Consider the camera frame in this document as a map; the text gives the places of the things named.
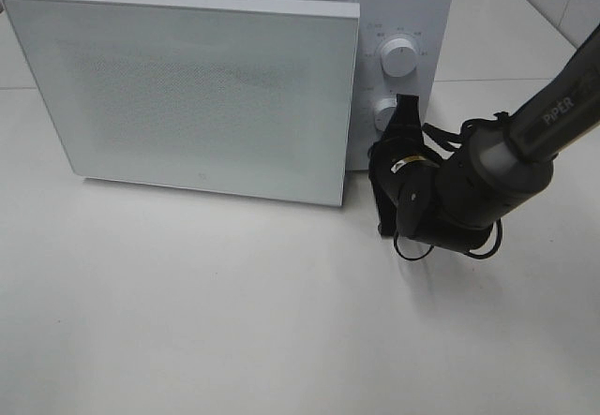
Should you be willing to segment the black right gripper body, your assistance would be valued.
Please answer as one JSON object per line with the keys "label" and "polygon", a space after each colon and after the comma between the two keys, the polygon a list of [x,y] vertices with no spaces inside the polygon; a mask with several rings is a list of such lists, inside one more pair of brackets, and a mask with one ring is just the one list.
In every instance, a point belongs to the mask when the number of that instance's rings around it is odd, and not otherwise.
{"label": "black right gripper body", "polygon": [[417,170],[439,167],[441,156],[426,146],[421,125],[390,122],[368,150],[368,179],[379,216],[378,232],[392,237],[397,231],[400,189]]}

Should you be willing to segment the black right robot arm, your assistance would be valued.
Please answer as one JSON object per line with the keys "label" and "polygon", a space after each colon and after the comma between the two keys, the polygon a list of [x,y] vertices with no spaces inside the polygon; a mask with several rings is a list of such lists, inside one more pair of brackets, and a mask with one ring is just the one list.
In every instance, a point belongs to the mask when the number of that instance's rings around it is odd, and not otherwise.
{"label": "black right robot arm", "polygon": [[368,151],[379,234],[487,259],[503,216],[545,190],[558,153],[599,124],[599,32],[514,113],[453,133],[421,123],[417,96],[397,95],[392,109]]}

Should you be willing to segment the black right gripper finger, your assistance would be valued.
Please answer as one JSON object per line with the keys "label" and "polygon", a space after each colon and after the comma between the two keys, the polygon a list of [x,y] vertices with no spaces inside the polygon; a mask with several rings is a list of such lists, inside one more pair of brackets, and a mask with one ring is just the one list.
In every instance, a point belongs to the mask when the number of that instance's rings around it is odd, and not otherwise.
{"label": "black right gripper finger", "polygon": [[397,94],[396,108],[388,128],[419,128],[419,96]]}

